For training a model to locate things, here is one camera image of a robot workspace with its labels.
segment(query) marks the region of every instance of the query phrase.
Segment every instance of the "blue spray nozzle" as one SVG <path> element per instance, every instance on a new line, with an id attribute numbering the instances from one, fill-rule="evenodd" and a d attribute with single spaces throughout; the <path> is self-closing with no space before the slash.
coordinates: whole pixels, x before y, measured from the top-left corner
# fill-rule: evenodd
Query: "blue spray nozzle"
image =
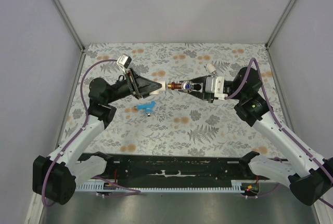
<path id="1" fill-rule="evenodd" d="M 152 101 L 151 103 L 147 103 L 147 104 L 138 104 L 136 106 L 136 108 L 138 110 L 145 110 L 145 113 L 147 114 L 147 116 L 151 116 L 152 114 L 152 108 L 155 106 L 155 101 Z"/>

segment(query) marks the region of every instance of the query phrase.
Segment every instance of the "robotic arm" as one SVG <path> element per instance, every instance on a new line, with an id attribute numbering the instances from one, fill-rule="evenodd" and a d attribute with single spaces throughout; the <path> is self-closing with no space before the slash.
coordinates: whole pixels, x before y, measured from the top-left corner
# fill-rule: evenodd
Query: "robotic arm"
<path id="1" fill-rule="evenodd" d="M 89 143 L 113 120 L 116 108 L 110 106 L 110 103 L 129 95 L 138 99 L 145 98 L 162 87 L 160 83 L 143 78 L 132 69 L 127 69 L 130 62 L 131 58 L 126 55 L 118 59 L 117 64 L 124 71 L 124 75 L 113 85 L 109 85 L 102 78 L 92 80 L 89 85 L 87 124 L 79 134 L 72 134 L 48 157 L 36 158 L 33 163 L 34 192 L 42 194 L 45 176 L 54 161 L 56 163 L 49 174 L 45 196 L 62 205 L 69 201 L 77 186 L 102 174 L 109 167 L 108 163 L 113 163 L 111 156 L 101 152 L 93 154 L 85 162 L 76 162 Z M 273 179 L 289 187 L 302 203 L 312 205 L 332 187 L 329 176 L 322 168 L 324 167 L 329 175 L 333 175 L 333 159 L 326 160 L 313 151 L 274 116 L 267 101 L 258 93 L 261 86 L 260 75 L 253 68 L 242 68 L 233 81 L 225 81 L 224 77 L 214 74 L 168 84 L 171 90 L 179 90 L 209 103 L 230 99 L 231 96 L 239 100 L 234 108 L 236 114 L 265 135 L 290 163 L 276 162 L 252 151 L 239 161 L 244 173 Z M 310 157 L 305 150 L 310 151 L 312 156 Z"/>

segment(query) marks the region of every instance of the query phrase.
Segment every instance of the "floral tablecloth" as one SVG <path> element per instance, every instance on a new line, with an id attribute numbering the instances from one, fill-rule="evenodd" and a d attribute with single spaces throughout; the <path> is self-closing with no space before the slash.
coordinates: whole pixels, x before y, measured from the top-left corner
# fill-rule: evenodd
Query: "floral tablecloth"
<path id="1" fill-rule="evenodd" d="M 283 119 L 263 45 L 92 44 L 86 53 L 81 76 L 95 62 L 118 59 L 125 53 L 132 57 L 130 67 L 138 74 L 167 83 L 207 75 L 207 63 L 216 67 L 218 75 L 233 80 L 239 69 L 247 66 L 250 58 L 255 57 L 271 105 Z M 113 84 L 120 74 L 115 63 L 102 63 L 93 68 L 83 82 L 86 102 L 88 85 L 93 78 L 103 77 Z M 151 101 L 156 102 L 152 117 L 134 109 L 137 104 Z M 268 157 L 282 157 L 265 136 L 238 118 L 233 109 L 236 103 L 235 100 L 219 100 L 209 104 L 176 91 L 167 91 L 142 100 L 127 97 L 112 104 L 117 107 L 114 120 L 91 142 L 86 152 L 239 157 L 255 150 Z M 84 110 L 77 89 L 62 141 L 77 131 L 83 121 Z"/>

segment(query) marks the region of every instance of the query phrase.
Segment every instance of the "blue toy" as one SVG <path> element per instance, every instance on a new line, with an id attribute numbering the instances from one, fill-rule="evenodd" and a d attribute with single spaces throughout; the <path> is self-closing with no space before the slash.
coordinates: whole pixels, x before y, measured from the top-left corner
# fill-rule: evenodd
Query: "blue toy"
<path id="1" fill-rule="evenodd" d="M 147 116 L 151 116 L 151 114 L 152 114 L 152 108 L 154 106 L 155 106 L 155 101 L 152 101 L 151 103 L 137 105 L 136 108 L 138 110 L 145 110 L 146 115 Z"/>

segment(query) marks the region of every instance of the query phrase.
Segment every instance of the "gray wall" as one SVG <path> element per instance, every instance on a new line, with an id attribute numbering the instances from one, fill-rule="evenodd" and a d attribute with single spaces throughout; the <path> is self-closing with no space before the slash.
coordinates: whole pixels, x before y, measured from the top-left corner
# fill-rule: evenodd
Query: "gray wall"
<path id="1" fill-rule="evenodd" d="M 19 224 L 32 163 L 55 144 L 79 50 L 51 0 L 0 0 L 0 9 L 0 222 Z"/>
<path id="2" fill-rule="evenodd" d="M 271 49 L 297 134 L 326 158 L 333 157 L 332 2 L 298 0 Z"/>
<path id="3" fill-rule="evenodd" d="M 85 44 L 266 43 L 288 0 L 61 0 Z"/>

